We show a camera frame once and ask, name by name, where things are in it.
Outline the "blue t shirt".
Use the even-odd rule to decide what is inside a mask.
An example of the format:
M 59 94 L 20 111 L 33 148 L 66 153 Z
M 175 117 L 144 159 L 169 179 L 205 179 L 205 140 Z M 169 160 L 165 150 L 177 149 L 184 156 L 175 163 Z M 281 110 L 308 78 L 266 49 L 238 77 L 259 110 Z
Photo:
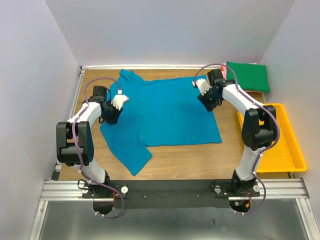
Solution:
M 222 142 L 213 112 L 198 100 L 192 77 L 143 80 L 122 69 L 113 96 L 121 87 L 129 98 L 116 124 L 103 122 L 100 131 L 113 155 L 136 176 L 152 158 L 149 147 Z

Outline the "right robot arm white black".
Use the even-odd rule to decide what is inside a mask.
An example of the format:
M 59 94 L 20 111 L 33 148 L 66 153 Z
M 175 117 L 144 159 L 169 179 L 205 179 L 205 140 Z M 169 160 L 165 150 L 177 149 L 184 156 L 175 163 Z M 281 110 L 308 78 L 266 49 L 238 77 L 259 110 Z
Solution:
M 264 153 L 279 141 L 280 127 L 276 109 L 252 98 L 236 80 L 226 80 L 220 69 L 208 72 L 207 78 L 194 77 L 192 85 L 199 90 L 197 98 L 207 111 L 211 112 L 223 101 L 228 101 L 244 117 L 241 129 L 243 154 L 239 166 L 226 185 L 227 193 L 241 196 L 253 189 L 258 165 Z

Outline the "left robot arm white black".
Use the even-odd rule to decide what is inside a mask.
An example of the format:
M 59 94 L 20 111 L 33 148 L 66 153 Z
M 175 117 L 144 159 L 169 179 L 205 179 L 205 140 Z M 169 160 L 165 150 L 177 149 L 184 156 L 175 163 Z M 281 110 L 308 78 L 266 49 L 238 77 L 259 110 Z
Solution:
M 129 97 L 119 89 L 114 97 L 107 99 L 111 91 L 104 86 L 95 86 L 91 97 L 86 97 L 81 109 L 68 121 L 56 125 L 57 160 L 73 167 L 87 180 L 88 192 L 99 197 L 114 196 L 117 191 L 112 187 L 108 173 L 95 160 L 92 126 L 100 123 L 115 125 Z

